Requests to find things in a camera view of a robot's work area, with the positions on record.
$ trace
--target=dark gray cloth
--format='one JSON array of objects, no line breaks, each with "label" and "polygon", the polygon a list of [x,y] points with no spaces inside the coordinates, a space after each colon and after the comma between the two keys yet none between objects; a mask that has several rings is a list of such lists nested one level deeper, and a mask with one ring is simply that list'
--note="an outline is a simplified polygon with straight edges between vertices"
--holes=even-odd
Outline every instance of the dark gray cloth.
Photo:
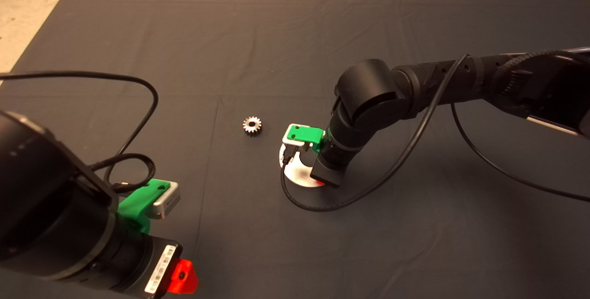
[{"label": "dark gray cloth", "polygon": [[[396,66],[580,47],[590,45],[588,22],[588,0],[61,0],[14,71],[99,70],[156,86],[160,107],[130,151],[181,185],[183,199],[152,234],[178,240],[196,263],[201,286],[190,297],[586,298],[590,205],[494,171],[464,144],[448,106],[390,182],[334,213],[287,201],[278,149],[289,123],[326,127],[334,84],[358,60]],[[112,155],[148,105],[145,90],[118,82],[0,88],[0,108],[46,125],[87,163]],[[499,164],[590,194],[587,141],[482,101],[459,112]],[[246,116],[263,120],[262,135],[242,132]],[[377,133],[341,194],[384,173],[416,126]],[[142,175],[122,168],[114,179]],[[2,298],[122,297],[1,274]]]}]

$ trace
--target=green 3d-printed part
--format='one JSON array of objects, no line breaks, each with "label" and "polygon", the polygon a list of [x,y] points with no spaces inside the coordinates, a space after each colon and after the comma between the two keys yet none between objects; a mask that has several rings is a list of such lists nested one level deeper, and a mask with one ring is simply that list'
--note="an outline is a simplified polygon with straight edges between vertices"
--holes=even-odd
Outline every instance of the green 3d-printed part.
[{"label": "green 3d-printed part", "polygon": [[138,188],[118,205],[117,213],[135,225],[144,234],[149,232],[150,219],[146,213],[152,203],[170,188],[170,182],[152,179],[147,186]]},{"label": "green 3d-printed part", "polygon": [[287,138],[295,141],[303,141],[304,143],[311,143],[314,152],[320,152],[320,142],[324,136],[324,130],[317,127],[305,127],[293,125],[289,129]]}]

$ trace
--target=robotic arm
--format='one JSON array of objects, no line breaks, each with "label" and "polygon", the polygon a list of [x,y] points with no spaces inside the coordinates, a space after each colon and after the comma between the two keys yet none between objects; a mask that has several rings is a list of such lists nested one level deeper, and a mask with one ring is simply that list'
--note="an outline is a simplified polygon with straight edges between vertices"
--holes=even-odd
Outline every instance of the robotic arm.
[{"label": "robotic arm", "polygon": [[[123,154],[158,103],[139,78],[96,72],[42,72],[0,79],[82,78],[130,81],[153,93],[153,104],[113,158],[84,164],[44,127],[0,111],[0,268],[46,280],[74,282],[96,290],[159,299],[165,293],[193,293],[198,285],[183,247],[149,234],[149,219],[164,219],[179,201],[177,184],[152,179],[153,162]],[[149,175],[138,184],[111,184],[94,172],[138,158]],[[132,192],[122,202],[117,193]]]},{"label": "robotic arm", "polygon": [[[484,99],[500,110],[590,137],[590,48],[469,57],[439,104]],[[453,61],[397,66],[379,59],[348,68],[336,87],[330,124],[310,176],[342,184],[346,167],[379,130],[427,108]]]}]

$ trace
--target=connector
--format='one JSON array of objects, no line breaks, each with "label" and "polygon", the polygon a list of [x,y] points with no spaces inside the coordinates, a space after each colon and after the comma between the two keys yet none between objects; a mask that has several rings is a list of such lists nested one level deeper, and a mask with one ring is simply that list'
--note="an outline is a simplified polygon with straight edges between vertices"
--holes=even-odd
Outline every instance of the connector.
[{"label": "connector", "polygon": [[293,160],[293,158],[295,157],[295,153],[297,152],[298,149],[299,149],[298,146],[285,145],[285,150],[283,152],[283,159],[282,159],[284,165],[289,164],[289,162],[291,162],[291,160]]}]

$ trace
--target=black robotic arm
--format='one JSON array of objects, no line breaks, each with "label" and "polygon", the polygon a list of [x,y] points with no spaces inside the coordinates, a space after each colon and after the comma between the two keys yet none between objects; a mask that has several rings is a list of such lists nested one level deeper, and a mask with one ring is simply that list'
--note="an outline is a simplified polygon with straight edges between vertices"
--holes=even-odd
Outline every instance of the black robotic arm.
[{"label": "black robotic arm", "polygon": [[[590,49],[468,57],[402,65],[379,59],[348,68],[311,177],[340,186],[346,167],[379,130],[434,104],[484,99],[509,114],[590,137]],[[448,85],[441,89],[445,77]]]}]

